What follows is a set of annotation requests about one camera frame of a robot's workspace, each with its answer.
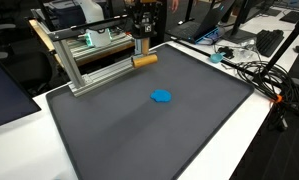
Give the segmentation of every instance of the black cable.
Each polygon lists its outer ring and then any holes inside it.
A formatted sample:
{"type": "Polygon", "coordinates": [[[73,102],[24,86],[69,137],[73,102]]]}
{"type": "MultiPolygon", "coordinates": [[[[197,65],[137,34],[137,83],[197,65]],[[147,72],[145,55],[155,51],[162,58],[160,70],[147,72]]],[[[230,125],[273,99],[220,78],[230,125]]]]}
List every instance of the black cable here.
{"type": "Polygon", "coordinates": [[[266,15],[266,14],[258,14],[256,17],[269,17],[269,15],[266,15]]]}
{"type": "Polygon", "coordinates": [[[282,11],[282,14],[283,14],[284,16],[287,15],[287,14],[285,13],[286,11],[289,11],[289,9],[282,11]]]}
{"type": "Polygon", "coordinates": [[[254,52],[257,53],[259,61],[262,62],[261,57],[260,57],[260,52],[258,51],[257,46],[256,46],[256,50],[254,52]]]}
{"type": "Polygon", "coordinates": [[[288,76],[288,72],[279,65],[275,65],[270,71],[265,72],[265,76],[261,76],[267,64],[268,62],[260,61],[238,63],[237,65],[243,70],[237,71],[237,74],[274,102],[276,114],[268,124],[271,129],[281,125],[287,110],[299,114],[299,90],[288,76]],[[247,75],[245,73],[247,70],[253,70],[254,76],[247,75]],[[281,90],[280,93],[276,92],[274,83],[278,83],[275,87],[281,90]]]}

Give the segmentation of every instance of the metal bracket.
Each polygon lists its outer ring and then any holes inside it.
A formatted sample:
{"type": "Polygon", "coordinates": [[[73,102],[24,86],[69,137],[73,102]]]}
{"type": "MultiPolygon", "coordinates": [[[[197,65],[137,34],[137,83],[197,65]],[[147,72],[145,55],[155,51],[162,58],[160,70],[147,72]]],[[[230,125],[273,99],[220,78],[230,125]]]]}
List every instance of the metal bracket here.
{"type": "Polygon", "coordinates": [[[57,54],[56,50],[54,50],[54,49],[53,49],[53,50],[50,50],[48,53],[49,53],[49,55],[51,55],[51,56],[57,54]]]}
{"type": "Polygon", "coordinates": [[[76,61],[74,60],[70,52],[67,42],[65,40],[61,40],[61,41],[53,42],[53,45],[63,65],[65,66],[69,78],[71,79],[75,87],[80,88],[85,86],[85,82],[81,77],[80,71],[76,64],[76,61]]]}
{"type": "Polygon", "coordinates": [[[93,73],[83,75],[82,78],[85,85],[80,88],[76,88],[72,82],[69,82],[68,85],[75,96],[81,96],[127,74],[128,72],[131,72],[132,70],[134,70],[134,68],[132,66],[131,59],[128,58],[93,73]]]}

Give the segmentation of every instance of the computer monitor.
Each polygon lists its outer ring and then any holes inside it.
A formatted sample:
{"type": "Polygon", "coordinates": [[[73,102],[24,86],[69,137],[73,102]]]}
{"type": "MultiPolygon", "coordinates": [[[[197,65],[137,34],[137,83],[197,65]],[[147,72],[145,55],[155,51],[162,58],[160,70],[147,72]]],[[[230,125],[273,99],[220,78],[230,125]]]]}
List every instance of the computer monitor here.
{"type": "Polygon", "coordinates": [[[0,126],[41,110],[0,64],[0,126]]]}
{"type": "Polygon", "coordinates": [[[247,39],[255,37],[256,34],[243,31],[239,29],[239,27],[241,24],[246,23],[250,19],[262,13],[264,7],[266,7],[265,4],[267,4],[267,1],[269,0],[242,0],[240,11],[233,29],[226,32],[223,38],[230,42],[239,44],[247,39]]]}

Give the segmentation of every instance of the black chair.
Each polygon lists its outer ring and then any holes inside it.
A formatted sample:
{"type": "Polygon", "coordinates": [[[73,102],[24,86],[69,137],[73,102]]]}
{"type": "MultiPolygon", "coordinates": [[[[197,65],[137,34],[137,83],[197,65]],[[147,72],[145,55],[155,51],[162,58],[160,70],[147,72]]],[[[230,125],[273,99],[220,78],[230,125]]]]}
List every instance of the black chair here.
{"type": "Polygon", "coordinates": [[[50,90],[52,68],[44,53],[16,54],[0,61],[31,96],[50,90]]]}
{"type": "Polygon", "coordinates": [[[15,28],[16,25],[14,24],[0,24],[0,49],[2,49],[2,51],[0,50],[0,59],[7,58],[9,55],[14,54],[10,43],[7,42],[7,34],[9,30],[14,30],[15,28]]]}
{"type": "Polygon", "coordinates": [[[21,3],[23,0],[0,0],[0,24],[12,23],[14,24],[15,18],[21,12],[21,3]]]}

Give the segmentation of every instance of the wire bundle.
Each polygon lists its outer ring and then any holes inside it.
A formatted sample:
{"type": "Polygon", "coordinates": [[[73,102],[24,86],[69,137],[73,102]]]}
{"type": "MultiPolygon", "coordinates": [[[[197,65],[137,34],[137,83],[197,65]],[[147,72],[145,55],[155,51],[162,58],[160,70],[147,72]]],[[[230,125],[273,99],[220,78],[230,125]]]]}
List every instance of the wire bundle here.
{"type": "Polygon", "coordinates": [[[277,127],[283,125],[287,110],[299,115],[299,90],[286,70],[276,64],[268,71],[265,69],[267,64],[268,62],[262,61],[238,63],[237,66],[243,70],[238,70],[237,74],[270,98],[277,113],[268,125],[277,127]],[[252,71],[254,75],[248,75],[247,70],[252,71]]]}

